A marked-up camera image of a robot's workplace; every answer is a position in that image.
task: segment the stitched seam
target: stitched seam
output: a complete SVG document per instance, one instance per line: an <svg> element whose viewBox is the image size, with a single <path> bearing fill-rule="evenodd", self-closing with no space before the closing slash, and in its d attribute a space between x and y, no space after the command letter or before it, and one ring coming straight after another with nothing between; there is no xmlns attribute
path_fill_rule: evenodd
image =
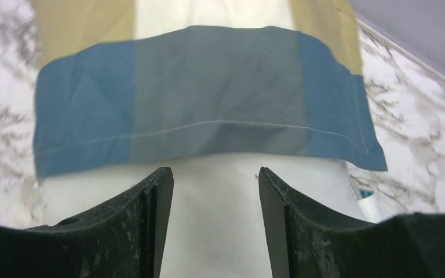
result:
<svg viewBox="0 0 445 278"><path fill-rule="evenodd" d="M61 151L63 149L73 148L73 147L77 147L77 146L85 145L85 144L113 141L113 140L120 139L120 138L141 138L141 137L155 136L155 135L158 135L158 134L167 133L167 132L170 132L170 131L175 131L175 130L180 130L180 129L185 129L185 128L192 127L192 126L205 125L207 123L243 123L243 124L253 125L253 126L275 126L275 127L290 127L290 128L297 128L297 129L309 129L309 130L313 130L313 131L317 131L317 132L321 132L321 133L328 133L328 134L333 134L333 135L336 135L336 136L347 138L352 143L352 145L354 145L356 147L358 152L360 152L360 153L369 153L368 150L366 150L366 152L364 152L361 149L359 149L359 147L352 141L352 139L350 139L349 137L347 137L345 135L334 133L334 132L330 132L330 131L317 130L317 129L313 129L311 127L292 126L292 125L280 125L280 124L276 124L276 123L257 123L257 122L248 122L248 121L239 121L239 120L209 120L209 121L205 121L205 122L192 123L190 125L179 126L179 127L174 127L172 129L165 129L165 130L160 130L160 131L153 131L153 132L149 132L149 133L121 134L121 135L118 135L118 136L110 136L110 137L103 137L103 138L98 138L98 139L82 141L82 142L76 142L76 143L73 143L73 144L71 144L71 145L69 145L67 147L51 148L51 149L47 149L45 151L42 151L40 153L36 153L35 157L36 156L47 155L47 154L54 153L54 152L59 152L59 151Z"/></svg>

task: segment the marble surface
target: marble surface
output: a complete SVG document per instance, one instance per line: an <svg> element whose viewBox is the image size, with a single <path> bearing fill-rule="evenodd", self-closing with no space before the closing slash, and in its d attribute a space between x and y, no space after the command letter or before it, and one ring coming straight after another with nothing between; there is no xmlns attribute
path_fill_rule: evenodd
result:
<svg viewBox="0 0 445 278"><path fill-rule="evenodd" d="M349 165L382 216L445 212L445 83L361 31L364 78L387 173ZM41 224L46 204L32 158L39 42L26 0L0 0L0 225Z"/></svg>

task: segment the tan stripe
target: tan stripe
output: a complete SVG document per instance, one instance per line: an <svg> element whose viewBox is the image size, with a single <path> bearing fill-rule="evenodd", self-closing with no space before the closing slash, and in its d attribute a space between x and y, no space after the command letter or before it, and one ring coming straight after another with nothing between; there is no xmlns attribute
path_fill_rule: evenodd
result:
<svg viewBox="0 0 445 278"><path fill-rule="evenodd" d="M289 0L296 29L325 43L335 59L362 74L357 21L347 0Z"/></svg>
<svg viewBox="0 0 445 278"><path fill-rule="evenodd" d="M32 0L40 66L99 42L134 38L135 0Z"/></svg>

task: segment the white stripe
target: white stripe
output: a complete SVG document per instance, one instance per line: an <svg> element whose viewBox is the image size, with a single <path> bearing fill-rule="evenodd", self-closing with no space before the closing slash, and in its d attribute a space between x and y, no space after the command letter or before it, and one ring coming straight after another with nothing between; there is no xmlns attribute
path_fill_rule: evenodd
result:
<svg viewBox="0 0 445 278"><path fill-rule="evenodd" d="M136 0L135 38L192 25L295 30L288 0Z"/></svg>

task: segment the striped fabric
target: striped fabric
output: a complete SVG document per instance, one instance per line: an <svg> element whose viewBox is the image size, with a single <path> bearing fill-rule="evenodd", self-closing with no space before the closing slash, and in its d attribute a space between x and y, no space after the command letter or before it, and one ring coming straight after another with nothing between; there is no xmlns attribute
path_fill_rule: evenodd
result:
<svg viewBox="0 0 445 278"><path fill-rule="evenodd" d="M34 0L38 177L227 152L386 170L346 0Z"/></svg>

